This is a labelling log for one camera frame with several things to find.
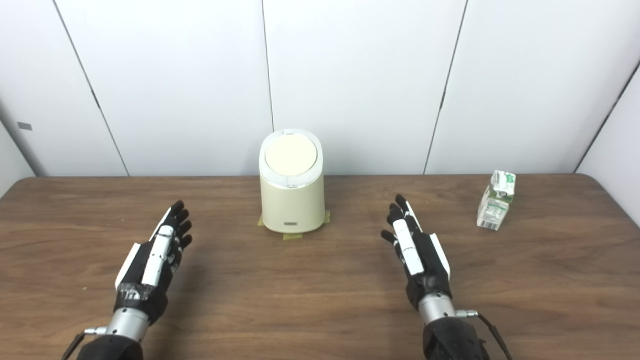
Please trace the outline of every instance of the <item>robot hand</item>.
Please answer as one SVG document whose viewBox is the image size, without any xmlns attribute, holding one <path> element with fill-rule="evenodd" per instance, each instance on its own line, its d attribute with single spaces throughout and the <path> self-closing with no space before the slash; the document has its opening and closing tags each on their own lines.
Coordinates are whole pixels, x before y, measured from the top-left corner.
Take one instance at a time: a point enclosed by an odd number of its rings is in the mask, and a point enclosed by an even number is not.
<svg viewBox="0 0 640 360">
<path fill-rule="evenodd" d="M 78 360 L 142 360 L 140 343 L 147 329 L 166 310 L 167 289 L 180 267 L 182 251 L 191 243 L 189 211 L 182 201 L 164 214 L 151 239 L 134 244 L 116 277 L 116 302 L 108 326 L 78 334 L 62 359 L 67 360 L 84 335 L 97 335 L 82 347 Z"/>
<path fill-rule="evenodd" d="M 453 307 L 451 269 L 436 234 L 423 233 L 402 195 L 397 195 L 396 203 L 390 205 L 387 222 L 395 234 L 382 230 L 381 235 L 394 246 L 404 264 L 407 297 L 424 322 L 422 346 L 426 359 L 488 360 L 484 341 L 478 339 L 473 326 L 460 320 L 478 313 L 456 311 Z"/>
</svg>

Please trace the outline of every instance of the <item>round lid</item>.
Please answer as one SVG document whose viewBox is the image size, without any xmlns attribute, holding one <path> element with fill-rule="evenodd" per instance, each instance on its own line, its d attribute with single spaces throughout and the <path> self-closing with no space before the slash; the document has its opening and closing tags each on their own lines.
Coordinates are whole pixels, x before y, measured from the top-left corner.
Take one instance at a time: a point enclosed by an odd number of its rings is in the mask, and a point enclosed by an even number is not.
<svg viewBox="0 0 640 360">
<path fill-rule="evenodd" d="M 278 136 L 264 153 L 267 165 L 285 176 L 296 176 L 309 170 L 316 163 L 317 156 L 316 145 L 303 134 Z"/>
</svg>

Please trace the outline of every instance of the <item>wood grain surface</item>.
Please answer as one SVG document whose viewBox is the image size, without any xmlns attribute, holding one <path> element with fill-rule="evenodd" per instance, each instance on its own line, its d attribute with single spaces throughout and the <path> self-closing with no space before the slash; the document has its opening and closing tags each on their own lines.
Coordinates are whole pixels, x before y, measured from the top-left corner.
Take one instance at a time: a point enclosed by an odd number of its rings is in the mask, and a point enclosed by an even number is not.
<svg viewBox="0 0 640 360">
<path fill-rule="evenodd" d="M 501 229 L 481 229 L 488 180 L 327 177 L 331 222 L 290 241 L 257 226 L 256 177 L 23 180 L 0 200 L 0 358 L 58 359 L 76 333 L 106 325 L 132 243 L 182 199 L 194 242 L 145 360 L 423 359 L 420 317 L 379 236 L 402 193 L 438 233 L 456 307 L 484 313 L 514 359 L 638 359 L 640 229 L 573 174 L 519 175 Z"/>
</svg>

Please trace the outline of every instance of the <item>white wall panel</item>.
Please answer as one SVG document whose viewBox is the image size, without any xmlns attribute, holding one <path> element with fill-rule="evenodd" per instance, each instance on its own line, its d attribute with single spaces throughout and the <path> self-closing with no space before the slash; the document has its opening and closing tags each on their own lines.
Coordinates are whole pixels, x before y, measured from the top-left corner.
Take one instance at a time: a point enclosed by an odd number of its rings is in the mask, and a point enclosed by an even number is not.
<svg viewBox="0 0 640 360">
<path fill-rule="evenodd" d="M 640 73 L 636 73 L 578 172 L 595 178 L 640 225 Z"/>
<path fill-rule="evenodd" d="M 272 129 L 259 0 L 57 3 L 132 176 L 257 174 Z"/>
<path fill-rule="evenodd" d="M 126 175 L 51 0 L 0 0 L 0 119 L 40 175 Z"/>
<path fill-rule="evenodd" d="M 469 1 L 428 174 L 573 172 L 640 59 L 640 1 Z"/>
<path fill-rule="evenodd" d="M 33 176 L 31 167 L 0 124 L 0 197 L 18 180 Z"/>
<path fill-rule="evenodd" d="M 421 174 L 464 0 L 264 0 L 275 128 L 328 174 Z"/>
</svg>

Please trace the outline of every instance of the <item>black cable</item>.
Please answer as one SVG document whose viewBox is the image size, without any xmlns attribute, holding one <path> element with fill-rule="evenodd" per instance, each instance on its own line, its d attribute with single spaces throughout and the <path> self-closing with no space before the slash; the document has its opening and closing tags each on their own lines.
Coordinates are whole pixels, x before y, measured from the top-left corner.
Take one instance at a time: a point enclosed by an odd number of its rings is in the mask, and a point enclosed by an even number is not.
<svg viewBox="0 0 640 360">
<path fill-rule="evenodd" d="M 65 351 L 64 355 L 62 355 L 62 360 L 67 360 L 71 356 L 71 354 L 73 354 L 74 350 L 78 347 L 78 345 L 80 345 L 83 339 L 84 339 L 84 332 L 81 332 L 78 335 L 76 335 L 74 340 L 71 341 L 71 344 L 69 344 L 67 351 Z"/>
<path fill-rule="evenodd" d="M 509 354 L 509 350 L 507 349 L 507 344 L 504 343 L 504 340 L 502 340 L 502 336 L 500 336 L 500 333 L 498 332 L 498 328 L 493 326 L 489 319 L 485 318 L 481 313 L 478 313 L 478 318 L 480 318 L 480 320 L 482 320 L 489 328 L 491 335 L 493 335 L 495 341 L 498 343 L 498 345 L 500 345 L 500 348 L 504 352 L 504 355 L 507 357 L 507 360 L 513 360 L 511 354 Z"/>
</svg>

